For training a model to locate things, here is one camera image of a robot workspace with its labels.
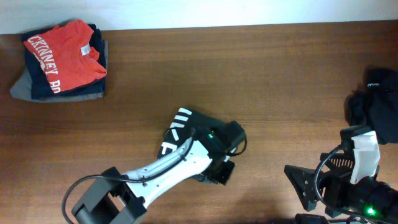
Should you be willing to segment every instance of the wood surface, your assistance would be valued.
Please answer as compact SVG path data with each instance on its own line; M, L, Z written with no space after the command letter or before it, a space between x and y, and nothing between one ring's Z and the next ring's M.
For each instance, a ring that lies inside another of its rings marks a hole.
M304 213L284 174L314 169L348 127L344 102L369 66L397 68L398 22L103 32L106 96L29 103L9 89L23 71L19 35L0 36L0 223L65 223L61 200L84 175L155 161L181 106L248 135L227 186L186 180L144 223L267 223ZM397 145L381 146L379 180L398 188ZM91 184L71 194L67 211ZM322 214L318 204L313 213Z

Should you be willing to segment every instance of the cable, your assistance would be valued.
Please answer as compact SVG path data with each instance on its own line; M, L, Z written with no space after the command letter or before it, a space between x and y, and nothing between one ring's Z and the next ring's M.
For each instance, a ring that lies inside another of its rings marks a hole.
M321 201L326 207L332 209L335 212L339 212L339 213L346 214L346 215L351 215L351 216L356 216L356 217L359 217L359 218L364 218L366 220L374 220L374 221L377 221L377 222L388 223L388 222L386 222L384 220L378 220L378 219L375 219L375 218L366 217L362 213L359 213L359 212L352 212L352 211L349 211L349 210L332 207L329 204L327 204L325 202L325 200L323 199L321 193L319 192L319 188L318 188L319 173L321 172L322 167L326 164L326 162L329 159L331 159L340 150L342 150L341 145L338 145L337 147L335 147L334 150L330 151L328 156L323 161L321 161L319 163L317 169L315 170L314 180L313 180L313 185L314 185L313 187L314 187L315 195L317 196L319 201Z
M242 153L246 150L247 144L248 144L248 139L245 138L245 139L244 139L244 146L243 146L242 151L237 152L237 153L227 152L226 155L227 155L227 156L234 157L234 156L238 156L238 155L242 154Z
M181 156L181 158L176 161L175 163L173 163L172 165L168 166L168 168L162 170L161 172L151 176L151 177L146 177L146 178L142 178L139 180L132 180L132 179L125 179L123 177L116 177L116 176L107 176L107 175L101 175L101 174L94 174L94 175L87 175L85 177L82 177L80 179L78 179L75 183L73 183L69 189L67 190L67 192L65 193L65 195L63 196L62 199L62 205L61 205L61 209L62 209L62 215L64 217L64 219L69 223L69 224L74 224L72 222L72 220L69 218L68 214L67 214L67 200L68 197L70 195L70 193L72 192L72 190L79 185L80 183L86 181L86 180L91 180L91 179L106 179L106 180L115 180L115 181L120 181L120 182L126 182L126 183L143 183L143 182L147 182L150 180L153 180L155 178L160 177L161 175L165 174L166 172L168 172L170 169L173 169L176 165L178 165L181 161L183 161L185 159L185 157L188 155L189 151L192 148L194 139L192 138L191 143L188 146L188 149L185 151L184 155Z

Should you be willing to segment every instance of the red shirt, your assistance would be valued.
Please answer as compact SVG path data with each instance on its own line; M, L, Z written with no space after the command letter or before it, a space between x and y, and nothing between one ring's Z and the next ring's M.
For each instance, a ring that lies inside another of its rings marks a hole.
M24 42L40 62L54 93L105 77L106 69L97 62L100 53L88 45L93 32L77 19Z

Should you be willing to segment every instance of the stack of folded clothes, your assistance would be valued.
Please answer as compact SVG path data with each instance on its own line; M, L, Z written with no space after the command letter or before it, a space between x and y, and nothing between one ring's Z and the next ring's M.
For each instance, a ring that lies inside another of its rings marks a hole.
M10 93L39 102L102 98L108 69L108 42L94 24L81 20L63 27L22 34L27 68Z

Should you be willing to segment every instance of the white label on black cloth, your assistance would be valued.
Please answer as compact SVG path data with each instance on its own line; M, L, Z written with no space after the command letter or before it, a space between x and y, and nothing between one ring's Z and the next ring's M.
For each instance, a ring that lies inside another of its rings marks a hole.
M80 50L82 56L88 54L90 52L90 44L87 44L86 46L82 47Z

